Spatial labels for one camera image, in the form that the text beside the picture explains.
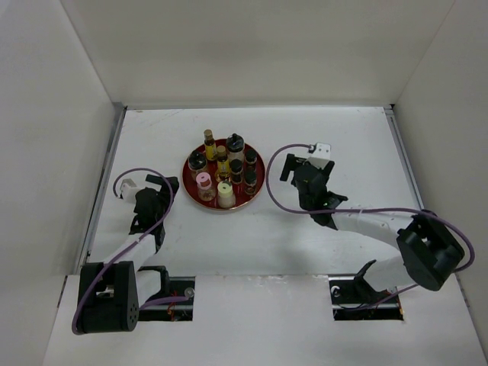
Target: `white table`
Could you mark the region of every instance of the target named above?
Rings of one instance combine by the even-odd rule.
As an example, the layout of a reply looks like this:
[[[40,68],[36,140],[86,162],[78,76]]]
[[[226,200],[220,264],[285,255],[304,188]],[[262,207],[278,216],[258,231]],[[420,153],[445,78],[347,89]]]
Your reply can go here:
[[[111,182],[135,166],[180,176],[206,128],[216,137],[242,134],[266,162],[288,143],[330,143],[331,190],[375,207],[416,205],[383,108],[131,111]],[[271,186],[279,201],[298,207],[296,189],[278,180],[284,157],[271,170]],[[131,175],[140,184],[144,177]],[[90,261],[124,242],[132,209],[107,193]],[[239,235],[216,236],[220,225]],[[282,212],[265,188],[231,213],[206,211],[181,190],[165,228],[164,246],[150,264],[166,265],[173,276],[197,275],[194,321],[74,336],[78,277],[70,276],[44,365],[486,365],[454,276],[437,293],[416,288],[401,295],[403,322],[335,322],[321,274],[356,272],[394,250]]]

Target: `wall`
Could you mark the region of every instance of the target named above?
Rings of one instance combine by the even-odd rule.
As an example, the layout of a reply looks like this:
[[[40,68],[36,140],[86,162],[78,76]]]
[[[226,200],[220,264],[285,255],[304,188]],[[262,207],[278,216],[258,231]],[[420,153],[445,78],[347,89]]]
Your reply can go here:
[[[458,0],[395,107],[425,205],[458,224],[477,260],[461,274],[488,352],[488,2]]]
[[[62,0],[129,106],[394,103],[453,0]]]
[[[114,110],[58,0],[0,2],[0,364],[42,364]]]

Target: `spice jar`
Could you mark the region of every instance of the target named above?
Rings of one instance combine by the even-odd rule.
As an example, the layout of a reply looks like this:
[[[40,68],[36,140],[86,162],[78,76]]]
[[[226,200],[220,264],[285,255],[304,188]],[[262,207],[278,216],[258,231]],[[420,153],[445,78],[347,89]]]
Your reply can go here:
[[[215,187],[212,185],[212,178],[208,173],[200,173],[197,175],[198,197],[202,201],[212,201],[215,198]]]
[[[256,170],[256,162],[258,160],[258,153],[254,149],[249,149],[246,151],[246,167],[247,169]]]
[[[222,181],[217,186],[217,202],[222,208],[236,206],[236,196],[229,181]]]
[[[246,173],[244,174],[244,182],[246,183],[246,186],[244,187],[244,193],[246,193],[249,196],[252,196],[256,193],[256,172],[248,169],[246,170]]]
[[[226,140],[227,151],[229,152],[229,161],[235,159],[244,162],[244,139],[237,133],[233,133]]]
[[[226,148],[217,147],[217,172],[215,178],[218,181],[225,181],[230,177],[229,160],[227,158]]]
[[[198,150],[193,151],[188,157],[188,167],[193,180],[196,180],[198,173],[208,172],[207,160]]]
[[[242,183],[242,163],[238,159],[230,162],[230,180],[235,185]]]
[[[205,156],[209,162],[213,162],[217,158],[217,147],[215,145],[214,135],[212,134],[212,130],[205,130],[204,131],[205,137]]]

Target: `round tray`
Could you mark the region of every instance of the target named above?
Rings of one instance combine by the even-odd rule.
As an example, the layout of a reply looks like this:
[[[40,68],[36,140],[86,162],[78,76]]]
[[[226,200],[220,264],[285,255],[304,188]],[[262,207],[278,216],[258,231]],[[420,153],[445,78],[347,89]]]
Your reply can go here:
[[[226,139],[215,140],[215,143],[217,146],[221,146],[221,145],[225,146]],[[246,146],[244,148],[244,153],[248,149],[254,149],[254,148],[251,147],[249,144],[246,144]],[[201,152],[205,155],[205,145],[204,144],[200,145],[195,150],[198,150],[199,152]],[[190,195],[190,197],[193,199],[193,201],[195,201],[197,204],[199,204],[203,207],[209,208],[211,210],[222,210],[222,211],[234,210],[238,207],[244,206],[245,204],[252,201],[258,195],[258,193],[261,191],[261,188],[265,182],[265,171],[266,171],[265,163],[262,161],[262,158],[259,155],[259,152],[257,150],[256,150],[256,152],[258,153],[258,158],[256,161],[256,178],[257,178],[256,193],[253,196],[249,196],[246,193],[244,193],[244,186],[245,186],[244,182],[242,182],[240,185],[233,185],[234,194],[236,195],[236,206],[234,206],[234,207],[231,207],[231,208],[220,207],[219,204],[217,203],[217,196],[215,196],[215,198],[212,201],[208,201],[208,202],[202,201],[198,197],[197,182],[195,182],[191,178],[190,168],[188,167],[188,159],[185,160],[185,165],[183,165],[183,177],[182,177],[183,178],[183,186],[185,187],[185,190]],[[210,176],[212,178],[212,183],[214,184],[214,187],[217,189],[218,182],[215,179],[215,172],[217,171],[217,161],[215,161],[215,162],[208,162],[207,161],[207,166],[208,166],[208,172],[210,173]],[[245,171],[246,170],[246,163],[244,163],[243,168]]]

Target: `black lid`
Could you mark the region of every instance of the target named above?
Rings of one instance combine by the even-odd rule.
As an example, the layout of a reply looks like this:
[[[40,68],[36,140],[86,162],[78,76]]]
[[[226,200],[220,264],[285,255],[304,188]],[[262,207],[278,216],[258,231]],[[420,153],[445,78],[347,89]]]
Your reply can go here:
[[[234,159],[230,162],[230,170],[232,173],[239,173],[242,170],[242,162],[239,159]]]
[[[253,162],[258,157],[258,153],[254,149],[249,149],[246,151],[246,160],[248,162]]]
[[[188,165],[193,170],[202,169],[207,164],[207,160],[205,159],[204,154],[195,150],[190,154],[188,158]]]
[[[244,149],[244,139],[237,133],[233,133],[227,137],[226,141],[227,149],[232,153],[238,153]]]
[[[244,180],[248,185],[253,185],[256,183],[256,172],[254,170],[246,170],[244,173]]]

